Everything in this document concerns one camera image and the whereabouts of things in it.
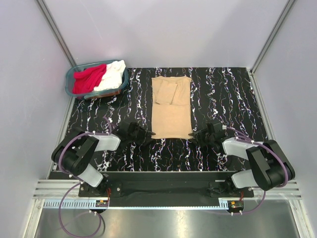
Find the tan polo shirt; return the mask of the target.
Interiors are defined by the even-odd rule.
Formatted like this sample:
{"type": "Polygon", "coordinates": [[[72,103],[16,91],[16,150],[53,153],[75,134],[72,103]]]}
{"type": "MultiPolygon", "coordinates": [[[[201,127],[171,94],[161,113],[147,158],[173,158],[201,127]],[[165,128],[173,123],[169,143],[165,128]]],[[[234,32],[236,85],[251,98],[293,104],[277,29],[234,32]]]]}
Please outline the tan polo shirt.
{"type": "Polygon", "coordinates": [[[153,139],[191,139],[191,81],[187,76],[152,79],[153,139]]]}

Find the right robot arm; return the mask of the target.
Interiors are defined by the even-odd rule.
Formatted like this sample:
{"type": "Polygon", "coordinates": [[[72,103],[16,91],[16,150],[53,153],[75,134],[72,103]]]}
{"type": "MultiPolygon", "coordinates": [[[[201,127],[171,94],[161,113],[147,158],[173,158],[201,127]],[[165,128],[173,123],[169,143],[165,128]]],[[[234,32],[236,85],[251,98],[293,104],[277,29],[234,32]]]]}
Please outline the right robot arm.
{"type": "Polygon", "coordinates": [[[254,141],[244,133],[214,120],[205,129],[193,131],[190,140],[197,146],[210,146],[216,152],[245,159],[250,169],[233,173],[219,185],[210,185],[211,197],[239,197],[247,189],[268,191],[284,187],[295,178],[295,170],[275,140],[254,141]]]}

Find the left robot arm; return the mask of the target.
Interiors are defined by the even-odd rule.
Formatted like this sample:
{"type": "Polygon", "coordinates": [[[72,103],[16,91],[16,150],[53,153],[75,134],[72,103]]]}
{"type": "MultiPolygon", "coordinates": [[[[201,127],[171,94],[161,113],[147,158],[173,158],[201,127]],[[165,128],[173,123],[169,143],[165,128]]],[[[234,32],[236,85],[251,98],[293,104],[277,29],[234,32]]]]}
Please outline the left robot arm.
{"type": "Polygon", "coordinates": [[[102,196],[108,192],[108,179],[90,164],[94,153],[119,151],[130,143],[145,146],[154,135],[154,132],[142,128],[136,122],[121,122],[116,127],[110,125],[107,133],[75,128],[57,145],[51,160],[63,173],[87,184],[95,196],[102,196]]]}

